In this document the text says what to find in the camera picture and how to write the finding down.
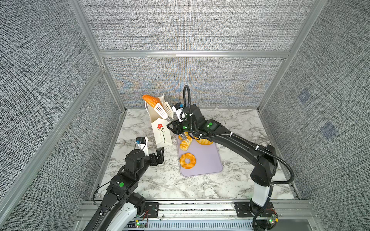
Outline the white paper bag with rose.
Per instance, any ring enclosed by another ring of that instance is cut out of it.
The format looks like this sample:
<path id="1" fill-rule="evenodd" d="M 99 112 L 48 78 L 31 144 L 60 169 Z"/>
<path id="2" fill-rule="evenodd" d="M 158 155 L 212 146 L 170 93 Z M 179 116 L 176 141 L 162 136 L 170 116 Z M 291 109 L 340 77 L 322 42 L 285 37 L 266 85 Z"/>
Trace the white paper bag with rose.
<path id="1" fill-rule="evenodd" d="M 164 107 L 164 95 L 153 97 L 144 95 L 145 109 L 149 114 L 150 124 L 153 130 L 155 143 L 158 148 L 172 145 L 171 132 L 167 128 L 172 117 L 168 115 Z"/>

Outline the braided bread roll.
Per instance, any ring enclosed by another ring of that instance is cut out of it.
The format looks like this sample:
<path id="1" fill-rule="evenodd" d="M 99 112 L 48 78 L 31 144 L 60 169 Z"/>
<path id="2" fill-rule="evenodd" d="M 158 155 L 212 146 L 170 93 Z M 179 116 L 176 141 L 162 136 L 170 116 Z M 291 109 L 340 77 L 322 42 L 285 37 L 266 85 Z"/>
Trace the braided bread roll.
<path id="1" fill-rule="evenodd" d="M 193 140 L 192 138 L 187 138 L 187 139 L 182 140 L 179 145 L 179 148 L 182 151 L 187 151 L 189 147 L 191 146 L 192 140 Z"/>

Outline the metal tongs with white tips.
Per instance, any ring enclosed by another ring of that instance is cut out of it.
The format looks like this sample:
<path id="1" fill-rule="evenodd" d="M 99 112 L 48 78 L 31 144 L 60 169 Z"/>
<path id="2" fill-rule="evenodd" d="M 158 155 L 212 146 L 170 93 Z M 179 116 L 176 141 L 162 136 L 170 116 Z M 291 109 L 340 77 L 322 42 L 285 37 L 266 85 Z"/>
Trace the metal tongs with white tips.
<path id="1" fill-rule="evenodd" d="M 157 114 L 157 119 L 152 122 L 153 131 L 155 134 L 155 139 L 160 147 L 172 144 L 172 132 L 167 128 L 167 125 L 173 121 L 171 113 L 173 111 L 168 109 L 167 104 L 157 105 L 154 108 Z"/>

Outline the glazed donut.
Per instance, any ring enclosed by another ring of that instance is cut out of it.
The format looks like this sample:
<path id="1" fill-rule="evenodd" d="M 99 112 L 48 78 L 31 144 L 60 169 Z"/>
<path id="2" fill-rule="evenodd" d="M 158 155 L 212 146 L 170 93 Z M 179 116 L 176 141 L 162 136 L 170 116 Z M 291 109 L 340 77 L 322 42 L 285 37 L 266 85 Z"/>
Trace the glazed donut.
<path id="1" fill-rule="evenodd" d="M 196 165 L 197 160 L 193 154 L 185 153 L 181 155 L 179 162 L 182 168 L 191 169 Z"/>

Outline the red-brown triangular pastry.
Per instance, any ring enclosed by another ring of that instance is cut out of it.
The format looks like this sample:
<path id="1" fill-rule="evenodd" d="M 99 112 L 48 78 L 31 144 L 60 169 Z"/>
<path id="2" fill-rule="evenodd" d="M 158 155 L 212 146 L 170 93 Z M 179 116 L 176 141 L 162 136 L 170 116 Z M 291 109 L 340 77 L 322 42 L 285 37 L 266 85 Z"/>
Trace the red-brown triangular pastry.
<path id="1" fill-rule="evenodd" d="M 153 97 L 150 95 L 143 95 L 143 100 L 152 108 L 155 108 L 157 105 L 162 105 L 158 97 Z"/>

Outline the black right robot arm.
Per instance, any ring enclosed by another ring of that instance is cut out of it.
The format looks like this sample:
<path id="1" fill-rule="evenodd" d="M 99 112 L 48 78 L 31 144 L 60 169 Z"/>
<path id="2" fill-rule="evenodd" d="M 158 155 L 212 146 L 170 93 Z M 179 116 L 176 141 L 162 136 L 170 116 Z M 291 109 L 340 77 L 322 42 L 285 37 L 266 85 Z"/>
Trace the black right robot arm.
<path id="1" fill-rule="evenodd" d="M 252 204 L 259 208 L 266 207 L 272 195 L 272 178 L 278 167 L 275 148 L 260 146 L 233 133 L 216 120 L 205 119 L 196 105 L 184 110 L 181 119 L 171 121 L 167 128 L 176 135 L 188 132 L 193 138 L 220 144 L 246 159 L 254 166 L 251 173 L 254 181 Z"/>

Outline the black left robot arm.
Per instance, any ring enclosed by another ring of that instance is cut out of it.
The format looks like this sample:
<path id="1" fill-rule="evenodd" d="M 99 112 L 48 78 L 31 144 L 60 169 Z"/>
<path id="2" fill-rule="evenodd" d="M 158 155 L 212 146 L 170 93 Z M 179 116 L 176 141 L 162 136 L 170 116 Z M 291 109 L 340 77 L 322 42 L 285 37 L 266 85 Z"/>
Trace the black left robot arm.
<path id="1" fill-rule="evenodd" d="M 125 165 L 110 180 L 98 209 L 85 227 L 86 231 L 122 231 L 136 216 L 145 213 L 145 198 L 135 189 L 150 166 L 164 162 L 164 148 L 148 156 L 140 149 L 132 150 Z"/>

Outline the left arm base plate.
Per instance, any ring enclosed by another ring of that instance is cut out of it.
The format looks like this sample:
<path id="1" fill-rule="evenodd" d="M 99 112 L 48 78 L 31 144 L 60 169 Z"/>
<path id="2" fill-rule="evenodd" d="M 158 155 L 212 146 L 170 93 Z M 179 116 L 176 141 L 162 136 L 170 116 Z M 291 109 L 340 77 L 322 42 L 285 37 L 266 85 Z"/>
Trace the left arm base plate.
<path id="1" fill-rule="evenodd" d="M 144 215 L 147 218 L 157 218 L 159 214 L 158 202 L 146 202 L 142 213 L 138 213 L 136 218 L 143 219 Z"/>

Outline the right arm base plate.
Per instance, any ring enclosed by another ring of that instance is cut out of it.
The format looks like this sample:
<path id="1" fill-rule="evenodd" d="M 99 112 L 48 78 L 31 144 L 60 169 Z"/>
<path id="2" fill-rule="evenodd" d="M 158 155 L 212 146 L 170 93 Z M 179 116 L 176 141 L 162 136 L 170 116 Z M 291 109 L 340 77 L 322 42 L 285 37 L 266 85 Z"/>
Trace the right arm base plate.
<path id="1" fill-rule="evenodd" d="M 238 218 L 253 218 L 261 209 L 256 203 L 251 201 L 235 202 L 234 209 Z M 278 214 L 272 204 L 268 202 L 266 208 L 258 215 L 259 218 L 266 218 L 268 224 L 275 224 L 278 221 Z"/>

